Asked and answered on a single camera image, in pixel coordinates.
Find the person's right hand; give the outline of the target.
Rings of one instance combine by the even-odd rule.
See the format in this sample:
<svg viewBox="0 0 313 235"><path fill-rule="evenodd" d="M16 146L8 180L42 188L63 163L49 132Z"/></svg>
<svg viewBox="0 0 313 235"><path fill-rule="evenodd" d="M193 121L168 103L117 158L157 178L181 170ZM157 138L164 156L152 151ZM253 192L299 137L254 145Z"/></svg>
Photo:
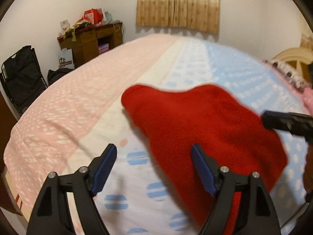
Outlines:
<svg viewBox="0 0 313 235"><path fill-rule="evenodd" d="M306 165L303 173L303 185L307 193L313 190L313 148L309 145L306 155Z"/></svg>

